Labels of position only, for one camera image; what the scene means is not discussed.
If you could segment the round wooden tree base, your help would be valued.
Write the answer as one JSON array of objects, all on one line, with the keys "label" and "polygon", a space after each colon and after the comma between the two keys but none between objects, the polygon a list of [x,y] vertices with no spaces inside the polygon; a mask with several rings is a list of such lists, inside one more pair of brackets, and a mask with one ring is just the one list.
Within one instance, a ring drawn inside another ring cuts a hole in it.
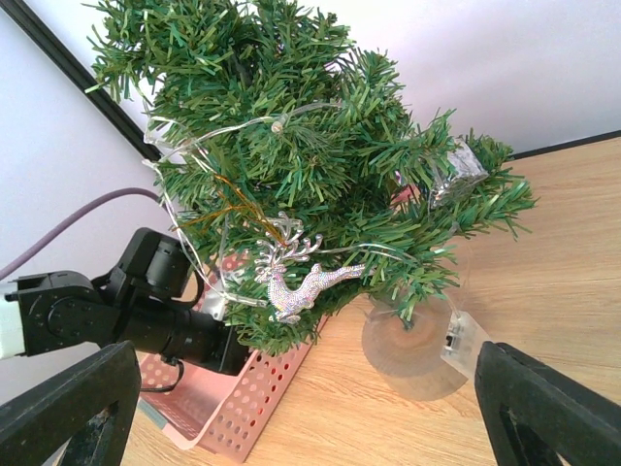
[{"label": "round wooden tree base", "polygon": [[397,303],[370,299],[373,308],[362,330],[362,349],[368,362],[391,389],[411,401],[440,400],[467,382],[441,358],[451,317],[450,306],[432,299],[414,309],[413,323],[396,314]]}]

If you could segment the silver foil gift ornament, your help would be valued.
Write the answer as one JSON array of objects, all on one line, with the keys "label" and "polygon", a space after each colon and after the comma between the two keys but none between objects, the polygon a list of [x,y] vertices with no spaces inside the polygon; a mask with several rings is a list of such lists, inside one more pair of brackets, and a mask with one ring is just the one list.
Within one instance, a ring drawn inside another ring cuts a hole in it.
[{"label": "silver foil gift ornament", "polygon": [[437,163],[432,165],[434,182],[429,189],[428,199],[432,209],[470,195],[475,186],[489,176],[463,138],[458,138],[456,149],[446,155],[446,163],[447,172],[443,172]]}]

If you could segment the silver glitter star ornament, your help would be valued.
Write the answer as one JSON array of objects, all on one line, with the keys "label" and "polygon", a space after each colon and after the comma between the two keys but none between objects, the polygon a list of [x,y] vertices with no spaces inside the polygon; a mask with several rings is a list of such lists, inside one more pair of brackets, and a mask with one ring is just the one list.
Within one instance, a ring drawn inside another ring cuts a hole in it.
[{"label": "silver glitter star ornament", "polygon": [[214,294],[226,304],[268,309],[272,321],[293,325],[322,292],[366,274],[353,259],[373,212],[362,187],[316,193],[309,185],[288,196],[288,184],[271,178],[203,174],[194,193],[183,195],[186,177],[162,176],[161,194],[197,282],[209,282],[200,246],[219,258],[239,252],[246,259],[242,279],[255,292],[242,296],[236,280],[223,279]]}]

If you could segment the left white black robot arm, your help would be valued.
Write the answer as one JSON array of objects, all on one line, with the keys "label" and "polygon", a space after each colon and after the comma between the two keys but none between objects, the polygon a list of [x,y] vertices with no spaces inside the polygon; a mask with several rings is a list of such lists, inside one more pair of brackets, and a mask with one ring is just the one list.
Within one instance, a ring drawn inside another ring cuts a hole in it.
[{"label": "left white black robot arm", "polygon": [[249,350],[232,327],[180,301],[189,277],[181,242],[141,228],[104,276],[59,271],[2,283],[1,356],[129,341],[169,364],[237,376]]}]

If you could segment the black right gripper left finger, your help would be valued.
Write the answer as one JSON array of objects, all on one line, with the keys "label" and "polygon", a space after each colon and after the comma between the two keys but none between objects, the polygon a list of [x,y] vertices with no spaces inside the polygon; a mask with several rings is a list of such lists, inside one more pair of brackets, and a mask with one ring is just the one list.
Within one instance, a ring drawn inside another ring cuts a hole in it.
[{"label": "black right gripper left finger", "polygon": [[142,378],[134,346],[112,344],[1,406],[1,463],[122,461]]}]

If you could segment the pink perforated plastic basket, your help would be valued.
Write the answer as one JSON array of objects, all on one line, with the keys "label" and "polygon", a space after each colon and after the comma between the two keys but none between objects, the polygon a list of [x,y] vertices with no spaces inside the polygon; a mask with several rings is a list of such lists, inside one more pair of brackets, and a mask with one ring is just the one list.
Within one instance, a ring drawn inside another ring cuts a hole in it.
[{"label": "pink perforated plastic basket", "polygon": [[237,376],[186,363],[182,378],[177,368],[147,355],[138,408],[178,449],[205,449],[243,463],[310,350],[306,343],[276,357],[254,351]]}]

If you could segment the small green christmas tree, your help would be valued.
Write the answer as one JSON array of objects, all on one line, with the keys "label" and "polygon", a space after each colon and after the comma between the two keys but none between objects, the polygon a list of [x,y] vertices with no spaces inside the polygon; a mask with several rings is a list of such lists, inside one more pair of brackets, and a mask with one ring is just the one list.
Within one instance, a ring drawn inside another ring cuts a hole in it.
[{"label": "small green christmas tree", "polygon": [[361,294],[418,308],[458,283],[451,241],[534,208],[509,146],[416,123],[396,63],[295,1],[96,1],[96,84],[139,94],[194,261],[233,254],[225,320],[270,355]]}]

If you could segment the clear led string lights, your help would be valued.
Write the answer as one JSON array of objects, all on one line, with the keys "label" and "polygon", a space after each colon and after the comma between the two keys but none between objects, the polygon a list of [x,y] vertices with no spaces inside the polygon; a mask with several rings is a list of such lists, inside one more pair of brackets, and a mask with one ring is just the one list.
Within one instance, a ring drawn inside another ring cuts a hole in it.
[{"label": "clear led string lights", "polygon": [[316,100],[209,131],[144,102],[145,138],[164,150],[153,168],[166,202],[201,193],[177,218],[180,235],[218,236],[221,252],[252,258],[257,296],[228,288],[222,298],[265,312],[272,325],[300,327],[337,308],[334,291],[384,294],[402,303],[442,297],[458,283],[444,240],[410,240],[417,206],[433,196],[426,179],[376,171],[365,138],[387,127],[382,145],[408,144],[414,128],[400,93],[374,98],[359,123],[337,125],[349,98]]}]

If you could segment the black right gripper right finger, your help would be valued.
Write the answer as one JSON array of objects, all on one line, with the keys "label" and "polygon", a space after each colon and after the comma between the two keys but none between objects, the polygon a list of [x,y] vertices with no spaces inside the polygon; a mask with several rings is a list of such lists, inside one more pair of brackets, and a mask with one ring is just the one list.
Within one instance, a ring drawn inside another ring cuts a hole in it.
[{"label": "black right gripper right finger", "polygon": [[528,354],[484,343],[474,388],[497,464],[620,463],[620,406]]}]

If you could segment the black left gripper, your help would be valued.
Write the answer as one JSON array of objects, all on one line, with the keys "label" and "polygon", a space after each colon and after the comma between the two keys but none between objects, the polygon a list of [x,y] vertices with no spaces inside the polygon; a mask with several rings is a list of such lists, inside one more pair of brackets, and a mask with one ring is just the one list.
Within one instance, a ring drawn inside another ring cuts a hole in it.
[{"label": "black left gripper", "polygon": [[238,327],[225,326],[221,329],[219,340],[203,368],[217,374],[238,376],[252,353],[253,349],[239,341]]}]

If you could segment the clear plastic battery box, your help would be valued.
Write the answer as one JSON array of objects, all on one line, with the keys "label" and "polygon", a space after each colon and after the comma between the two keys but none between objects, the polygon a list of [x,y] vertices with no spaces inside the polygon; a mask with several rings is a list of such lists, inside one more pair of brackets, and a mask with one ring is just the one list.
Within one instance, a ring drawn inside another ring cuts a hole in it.
[{"label": "clear plastic battery box", "polygon": [[441,359],[467,379],[473,379],[482,345],[489,334],[467,312],[453,312],[441,350]]}]

